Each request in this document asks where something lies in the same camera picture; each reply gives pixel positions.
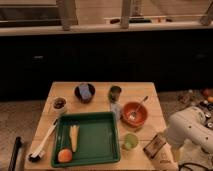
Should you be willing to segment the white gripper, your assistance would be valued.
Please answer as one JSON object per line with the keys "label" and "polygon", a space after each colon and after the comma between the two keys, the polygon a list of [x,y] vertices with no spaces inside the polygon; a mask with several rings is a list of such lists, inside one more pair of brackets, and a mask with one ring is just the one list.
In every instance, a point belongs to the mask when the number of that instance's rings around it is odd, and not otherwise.
{"label": "white gripper", "polygon": [[160,170],[177,170],[178,165],[173,160],[173,155],[170,146],[165,144],[154,158],[154,165],[156,169]]}

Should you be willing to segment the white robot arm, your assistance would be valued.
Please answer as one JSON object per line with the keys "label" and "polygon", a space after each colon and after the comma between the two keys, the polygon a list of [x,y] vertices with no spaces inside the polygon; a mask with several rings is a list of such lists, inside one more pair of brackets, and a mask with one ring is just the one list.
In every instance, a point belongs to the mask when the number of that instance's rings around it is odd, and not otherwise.
{"label": "white robot arm", "polygon": [[208,115],[199,107],[188,107],[172,114],[160,132],[180,167],[213,171],[213,129],[208,127]]}

